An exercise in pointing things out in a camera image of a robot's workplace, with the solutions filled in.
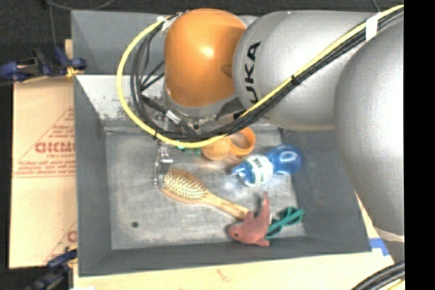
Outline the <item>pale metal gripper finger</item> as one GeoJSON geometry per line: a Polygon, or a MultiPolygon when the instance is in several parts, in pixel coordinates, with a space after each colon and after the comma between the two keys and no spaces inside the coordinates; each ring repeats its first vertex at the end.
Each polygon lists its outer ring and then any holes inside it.
{"type": "Polygon", "coordinates": [[[169,172],[169,169],[174,163],[171,148],[167,145],[162,145],[158,148],[156,159],[154,161],[154,186],[162,187],[164,177],[169,172]]]}

